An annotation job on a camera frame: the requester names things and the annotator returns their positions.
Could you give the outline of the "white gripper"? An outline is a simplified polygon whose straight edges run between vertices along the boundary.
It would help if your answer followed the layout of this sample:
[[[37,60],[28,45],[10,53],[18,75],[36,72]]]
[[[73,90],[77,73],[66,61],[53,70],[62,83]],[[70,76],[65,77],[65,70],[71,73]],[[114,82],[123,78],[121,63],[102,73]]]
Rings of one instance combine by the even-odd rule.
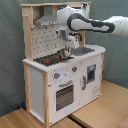
[[[59,31],[59,42],[73,49],[76,49],[79,47],[79,42],[76,35],[73,33],[70,33],[68,30]]]

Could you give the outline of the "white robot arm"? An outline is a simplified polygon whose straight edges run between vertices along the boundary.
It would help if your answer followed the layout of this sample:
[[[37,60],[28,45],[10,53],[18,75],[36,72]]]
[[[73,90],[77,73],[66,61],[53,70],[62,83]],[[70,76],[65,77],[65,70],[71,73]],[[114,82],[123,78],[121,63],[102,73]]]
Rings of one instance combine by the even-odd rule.
[[[79,47],[76,38],[79,31],[111,33],[128,37],[128,17],[112,16],[104,21],[88,19],[83,9],[66,6],[57,11],[57,22],[58,42],[73,49]]]

